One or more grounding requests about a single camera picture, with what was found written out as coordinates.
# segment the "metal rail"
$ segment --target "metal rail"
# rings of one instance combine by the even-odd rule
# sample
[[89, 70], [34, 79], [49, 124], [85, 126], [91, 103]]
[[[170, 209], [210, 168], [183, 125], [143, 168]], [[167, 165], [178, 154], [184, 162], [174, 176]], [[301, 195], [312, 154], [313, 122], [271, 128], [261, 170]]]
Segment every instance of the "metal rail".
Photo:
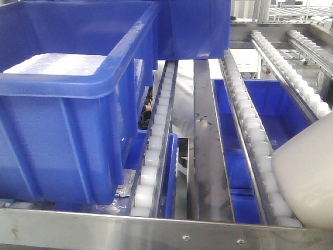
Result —
[[267, 55], [262, 48], [260, 48], [259, 44], [255, 41], [255, 39], [252, 38], [251, 40], [254, 48], [259, 52], [261, 57], [268, 63], [270, 68], [272, 69], [273, 75], [276, 77], [276, 79], [281, 83], [281, 85], [284, 87], [284, 89], [290, 94], [290, 96], [294, 99], [294, 101], [297, 103], [298, 107], [302, 111], [302, 113], [305, 115], [307, 120], [310, 123], [314, 123], [318, 120], [318, 117], [313, 113], [311, 108], [305, 103], [305, 101], [302, 99], [300, 94], [296, 91], [296, 89], [290, 84], [289, 80], [286, 78], [286, 76], [277, 68], [277, 66], [273, 63], [269, 55]]
[[292, 44], [295, 49], [300, 51], [306, 58], [310, 59], [313, 63], [315, 63], [315, 65], [324, 74], [333, 79], [333, 67], [329, 65], [322, 56], [316, 54], [310, 48], [306, 47], [298, 39], [293, 37], [289, 32], [287, 33], [287, 35], [289, 43]]
[[331, 250], [333, 232], [221, 222], [0, 209], [6, 250]]
[[[220, 59], [220, 67], [221, 67], [224, 83], [226, 86], [227, 96], [228, 96], [230, 107], [232, 110], [232, 115], [234, 118], [238, 139], [239, 139], [240, 145], [243, 149], [244, 157], [245, 157], [248, 171], [249, 171], [250, 178], [251, 178], [251, 184], [252, 184], [254, 196], [256, 197], [256, 200], [257, 200], [257, 205], [259, 208], [261, 222], [263, 224], [275, 225], [276, 222], [274, 219], [273, 211], [272, 211], [272, 208], [271, 208], [269, 200], [268, 200], [268, 195], [265, 191], [265, 186], [263, 184], [262, 178], [259, 173], [257, 162], [254, 159], [254, 154], [251, 151], [249, 141], [246, 139], [245, 130], [241, 129], [241, 116], [240, 116], [240, 113], [238, 113], [236, 111], [236, 106], [235, 106], [236, 100], [233, 98], [233, 95], [231, 93], [231, 84], [229, 82], [229, 76], [227, 73], [228, 65], [224, 59]], [[259, 117], [257, 111], [255, 111], [255, 112], [256, 112], [257, 118], [260, 121], [260, 127], [265, 133], [265, 141], [268, 142], [268, 144], [270, 146], [270, 151], [272, 154], [273, 149], [272, 149], [271, 143], [268, 139], [268, 136], [266, 134], [266, 131], [264, 129], [264, 126], [260, 120], [260, 117]]]
[[233, 222], [235, 216], [208, 60], [194, 60], [194, 115], [198, 219]]

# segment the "white fabric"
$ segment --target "white fabric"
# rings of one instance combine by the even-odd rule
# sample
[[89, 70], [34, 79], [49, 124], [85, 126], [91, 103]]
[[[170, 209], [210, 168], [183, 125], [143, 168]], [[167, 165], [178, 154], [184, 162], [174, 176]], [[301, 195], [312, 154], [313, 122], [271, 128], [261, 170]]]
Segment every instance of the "white fabric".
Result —
[[90, 76], [106, 56], [80, 54], [40, 54], [17, 64], [4, 73]]

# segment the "metal bolt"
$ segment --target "metal bolt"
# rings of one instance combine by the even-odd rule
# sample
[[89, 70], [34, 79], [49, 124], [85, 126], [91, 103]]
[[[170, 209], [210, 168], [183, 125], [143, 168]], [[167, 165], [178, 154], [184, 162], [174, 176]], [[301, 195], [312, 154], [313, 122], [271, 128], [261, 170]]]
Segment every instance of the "metal bolt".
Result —
[[187, 234], [183, 235], [184, 241], [188, 242], [188, 241], [190, 241], [190, 239], [191, 239], [191, 237], [189, 235], [187, 235]]
[[242, 238], [237, 239], [236, 242], [237, 242], [238, 245], [244, 245], [245, 244], [245, 240], [242, 239]]

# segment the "blue plastic crate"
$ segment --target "blue plastic crate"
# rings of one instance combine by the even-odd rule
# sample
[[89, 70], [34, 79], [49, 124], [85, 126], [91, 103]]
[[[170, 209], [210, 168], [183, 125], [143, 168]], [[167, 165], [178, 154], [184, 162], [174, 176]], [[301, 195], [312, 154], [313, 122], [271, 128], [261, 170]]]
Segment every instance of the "blue plastic crate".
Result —
[[245, 85], [274, 150], [310, 125], [278, 81], [246, 80]]
[[0, 72], [34, 55], [105, 55], [91, 76], [0, 73], [0, 198], [107, 204], [154, 65], [154, 2], [0, 7]]
[[257, 201], [254, 197], [244, 153], [238, 140], [224, 82], [214, 80], [214, 84], [235, 219], [237, 223], [260, 224]]
[[160, 0], [159, 60], [223, 58], [231, 0]]

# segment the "white roller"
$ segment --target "white roller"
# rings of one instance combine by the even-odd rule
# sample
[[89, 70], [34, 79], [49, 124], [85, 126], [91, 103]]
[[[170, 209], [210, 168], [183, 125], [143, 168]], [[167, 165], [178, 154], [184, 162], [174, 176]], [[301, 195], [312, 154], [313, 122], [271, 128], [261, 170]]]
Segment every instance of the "white roller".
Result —
[[160, 161], [160, 151], [154, 149], [146, 150], [145, 165], [158, 166]]
[[244, 120], [244, 125], [246, 127], [246, 131], [248, 129], [259, 129], [260, 121], [258, 118], [249, 117]]
[[243, 121], [245, 121], [246, 118], [255, 118], [257, 116], [257, 114], [255, 113], [255, 109], [254, 108], [242, 108], [240, 110], [240, 116], [242, 118]]
[[141, 168], [141, 185], [155, 186], [157, 179], [157, 166], [142, 166]]
[[160, 94], [161, 97], [167, 97], [167, 98], [170, 98], [171, 96], [171, 91], [170, 90], [161, 90], [161, 94]]
[[35, 204], [29, 203], [29, 202], [14, 202], [9, 206], [9, 208], [35, 209], [36, 206], [35, 206]]
[[145, 207], [151, 209], [154, 186], [138, 185], [135, 193], [135, 207]]
[[236, 92], [245, 92], [246, 91], [246, 88], [243, 85], [234, 85], [234, 86], [232, 86], [232, 89], [233, 89], [234, 93], [236, 93]]
[[248, 129], [246, 133], [249, 137], [250, 143], [265, 140], [265, 131], [263, 131], [262, 129]]
[[236, 85], [243, 85], [244, 83], [242, 79], [232, 79], [231, 84], [232, 86], [236, 86]]
[[238, 108], [239, 110], [243, 108], [251, 108], [252, 107], [252, 101], [249, 99], [240, 99], [238, 100]]
[[150, 209], [146, 207], [133, 207], [131, 210], [131, 216], [149, 217]]
[[273, 172], [271, 156], [261, 155], [255, 159], [257, 161], [260, 174]]
[[157, 115], [164, 115], [166, 116], [167, 113], [168, 113], [168, 106], [165, 106], [165, 105], [158, 105], [157, 106], [157, 109], [156, 109], [156, 114]]
[[291, 217], [292, 211], [280, 193], [268, 195], [275, 217]]
[[255, 156], [269, 156], [270, 155], [270, 145], [268, 142], [263, 142], [263, 141], [254, 141], [251, 143], [251, 148], [255, 154]]
[[280, 190], [307, 227], [333, 229], [333, 114], [278, 148], [272, 167]]
[[305, 101], [311, 107], [312, 103], [321, 101], [321, 96], [318, 94], [308, 95], [308, 96], [305, 96]]
[[151, 135], [158, 137], [164, 136], [164, 129], [164, 125], [154, 124], [151, 128]]
[[158, 125], [163, 125], [165, 126], [165, 122], [166, 122], [167, 116], [166, 115], [159, 115], [156, 114], [154, 116], [154, 125], [158, 124]]
[[277, 183], [273, 173], [263, 173], [262, 179], [267, 193], [271, 194], [278, 192]]
[[169, 105], [170, 98], [167, 97], [160, 97], [158, 100], [158, 105]]
[[327, 103], [319, 102], [316, 106], [315, 112], [316, 112], [317, 116], [321, 118], [321, 117], [324, 117], [325, 115], [327, 115], [328, 113], [330, 113], [331, 110]]
[[162, 136], [151, 136], [149, 138], [148, 148], [149, 149], [155, 149], [155, 150], [161, 151], [161, 149], [162, 149], [162, 141], [163, 141], [163, 137]]
[[247, 92], [236, 92], [235, 98], [236, 98], [237, 102], [239, 102], [241, 99], [248, 99], [249, 94]]
[[276, 222], [282, 227], [301, 228], [302, 223], [298, 219], [292, 219], [287, 217], [278, 217]]
[[310, 103], [309, 100], [311, 99], [311, 97], [314, 95], [314, 89], [312, 87], [308, 87], [307, 89], [304, 90], [303, 92], [303, 97], [306, 101], [306, 103]]

